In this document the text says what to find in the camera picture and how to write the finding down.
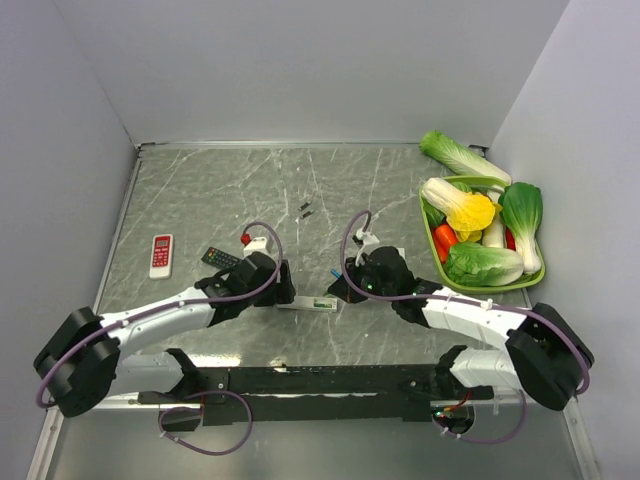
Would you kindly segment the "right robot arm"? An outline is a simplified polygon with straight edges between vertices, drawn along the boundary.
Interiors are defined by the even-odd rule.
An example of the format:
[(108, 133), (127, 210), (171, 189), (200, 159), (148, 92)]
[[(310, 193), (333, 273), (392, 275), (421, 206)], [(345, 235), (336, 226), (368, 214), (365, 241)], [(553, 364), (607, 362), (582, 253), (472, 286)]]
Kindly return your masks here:
[(382, 299), (403, 320), (462, 334), (485, 344), (455, 346), (438, 363), (438, 390), (459, 398), (478, 387), (521, 390), (538, 404), (561, 411), (585, 385), (594, 356), (559, 312), (537, 303), (530, 310), (475, 300), (416, 277), (398, 249), (385, 246), (353, 257), (328, 288), (349, 304)]

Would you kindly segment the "white slim remote control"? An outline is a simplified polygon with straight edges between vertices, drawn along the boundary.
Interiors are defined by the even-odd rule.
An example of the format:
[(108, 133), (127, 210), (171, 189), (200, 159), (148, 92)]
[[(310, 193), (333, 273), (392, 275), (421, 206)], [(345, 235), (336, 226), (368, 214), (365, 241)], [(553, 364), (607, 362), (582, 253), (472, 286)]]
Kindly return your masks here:
[[(315, 308), (313, 306), (314, 298), (335, 299), (337, 302), (337, 306), (335, 308)], [(323, 311), (323, 312), (331, 313), (331, 312), (336, 312), (338, 310), (338, 300), (336, 298), (330, 298), (330, 297), (296, 296), (291, 303), (277, 304), (276, 307), (279, 309), (287, 309), (287, 310)]]

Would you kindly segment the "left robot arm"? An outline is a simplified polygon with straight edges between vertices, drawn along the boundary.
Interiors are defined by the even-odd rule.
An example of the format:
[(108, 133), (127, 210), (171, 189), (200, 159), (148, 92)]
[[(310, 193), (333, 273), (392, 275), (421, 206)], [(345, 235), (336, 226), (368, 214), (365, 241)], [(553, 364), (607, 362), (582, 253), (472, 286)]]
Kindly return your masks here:
[(254, 252), (159, 302), (102, 315), (77, 309), (34, 360), (41, 378), (36, 402), (71, 418), (126, 393), (154, 391), (187, 401), (200, 383), (188, 355), (180, 349), (145, 355), (143, 349), (236, 319), (251, 307), (290, 304), (294, 298), (288, 262)]

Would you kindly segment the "black TV remote control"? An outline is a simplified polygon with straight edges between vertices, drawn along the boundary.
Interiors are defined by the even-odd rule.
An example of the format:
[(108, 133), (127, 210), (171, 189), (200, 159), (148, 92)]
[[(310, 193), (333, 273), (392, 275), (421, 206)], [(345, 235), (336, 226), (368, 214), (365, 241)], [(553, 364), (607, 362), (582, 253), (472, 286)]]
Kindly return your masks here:
[(201, 261), (218, 270), (232, 268), (241, 262), (241, 259), (215, 247), (209, 247), (201, 257)]

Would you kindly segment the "red white AC remote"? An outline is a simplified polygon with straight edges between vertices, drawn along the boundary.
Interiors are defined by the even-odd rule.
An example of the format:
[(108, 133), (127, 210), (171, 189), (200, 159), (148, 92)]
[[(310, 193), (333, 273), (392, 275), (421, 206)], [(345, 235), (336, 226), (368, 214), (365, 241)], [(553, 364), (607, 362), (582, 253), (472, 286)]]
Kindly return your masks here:
[(153, 237), (149, 266), (151, 280), (165, 280), (171, 277), (173, 246), (172, 234), (159, 234)]

